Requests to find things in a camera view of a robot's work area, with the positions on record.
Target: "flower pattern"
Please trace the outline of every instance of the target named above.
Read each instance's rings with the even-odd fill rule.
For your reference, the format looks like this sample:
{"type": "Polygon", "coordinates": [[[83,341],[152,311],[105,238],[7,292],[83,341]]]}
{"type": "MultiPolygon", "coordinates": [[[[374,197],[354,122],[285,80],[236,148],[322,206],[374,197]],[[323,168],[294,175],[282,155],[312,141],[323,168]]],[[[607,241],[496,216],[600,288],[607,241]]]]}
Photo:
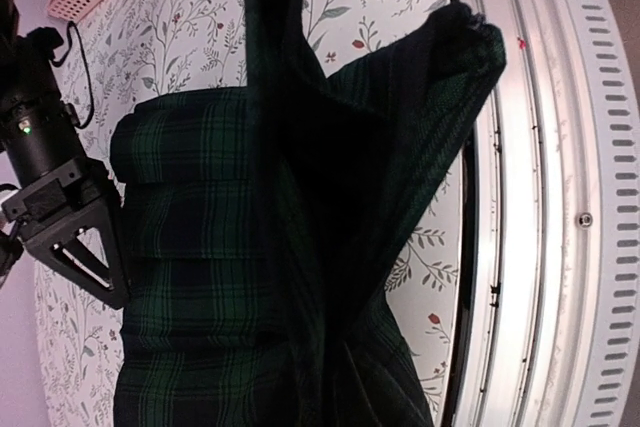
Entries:
{"type": "MultiPolygon", "coordinates": [[[[416,29],[448,0],[304,0],[303,26],[327,74],[416,29]]],[[[108,165],[109,140],[134,105],[158,95],[246,83],[243,0],[105,0],[80,24],[96,99],[81,138],[108,165]]],[[[79,51],[61,76],[83,117],[79,51]]],[[[437,419],[446,395],[459,269],[460,162],[415,228],[385,285],[437,419]]],[[[102,256],[98,238],[85,242],[102,256]]],[[[53,427],[109,427],[122,345],[114,312],[46,267],[36,269],[38,347],[53,427]]]]}

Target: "green plaid fabric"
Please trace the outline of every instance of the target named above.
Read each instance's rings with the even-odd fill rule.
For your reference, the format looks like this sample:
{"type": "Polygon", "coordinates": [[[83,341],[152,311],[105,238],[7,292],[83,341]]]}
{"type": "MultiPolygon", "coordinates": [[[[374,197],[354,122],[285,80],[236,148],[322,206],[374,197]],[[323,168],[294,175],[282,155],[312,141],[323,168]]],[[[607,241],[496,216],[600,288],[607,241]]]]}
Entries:
{"type": "Polygon", "coordinates": [[[246,88],[114,133],[135,259],[116,426],[429,426],[384,281],[505,65],[468,7],[326,78],[302,0],[245,0],[246,88]]]}

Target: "pink wall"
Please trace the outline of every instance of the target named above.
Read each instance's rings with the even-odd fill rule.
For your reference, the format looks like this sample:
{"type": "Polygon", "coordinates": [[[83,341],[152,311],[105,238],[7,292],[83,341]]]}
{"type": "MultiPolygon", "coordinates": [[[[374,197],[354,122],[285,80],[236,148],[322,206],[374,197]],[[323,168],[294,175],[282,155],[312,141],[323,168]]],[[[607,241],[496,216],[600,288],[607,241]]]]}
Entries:
{"type": "MultiPolygon", "coordinates": [[[[52,25],[44,15],[46,2],[16,0],[21,33],[52,25]]],[[[0,181],[15,182],[4,153],[0,155],[0,181]]],[[[15,265],[0,291],[0,426],[49,426],[36,344],[33,260],[27,255],[15,265]]]]}

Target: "plaid shirt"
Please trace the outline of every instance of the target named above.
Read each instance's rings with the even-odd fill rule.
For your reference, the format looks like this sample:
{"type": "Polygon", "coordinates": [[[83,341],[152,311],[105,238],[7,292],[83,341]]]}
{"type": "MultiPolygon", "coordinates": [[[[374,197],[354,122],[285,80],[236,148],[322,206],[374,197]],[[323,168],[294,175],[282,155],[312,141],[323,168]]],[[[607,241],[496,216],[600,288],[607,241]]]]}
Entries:
{"type": "Polygon", "coordinates": [[[454,4],[325,78],[302,0],[245,0],[247,88],[118,125],[136,259],[116,426],[429,426],[384,281],[504,68],[454,4]]]}

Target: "floral tablecloth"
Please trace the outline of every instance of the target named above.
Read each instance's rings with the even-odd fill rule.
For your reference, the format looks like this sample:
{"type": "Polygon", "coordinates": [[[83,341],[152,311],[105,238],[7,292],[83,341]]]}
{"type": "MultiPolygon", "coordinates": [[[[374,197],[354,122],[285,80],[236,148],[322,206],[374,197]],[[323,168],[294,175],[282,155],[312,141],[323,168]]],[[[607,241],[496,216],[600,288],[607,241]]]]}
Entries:
{"type": "MultiPolygon", "coordinates": [[[[330,74],[417,28],[446,2],[305,0],[304,29],[330,74]]],[[[243,0],[106,0],[80,30],[96,97],[95,119],[81,137],[89,155],[107,163],[113,129],[136,103],[246,81],[243,0]]],[[[77,49],[61,77],[64,98],[86,108],[88,90],[77,49]]],[[[389,302],[414,353],[434,417],[444,400],[451,356],[461,191],[456,162],[387,281],[389,302]]],[[[122,361],[120,312],[40,265],[35,287],[52,426],[111,426],[122,361]]]]}

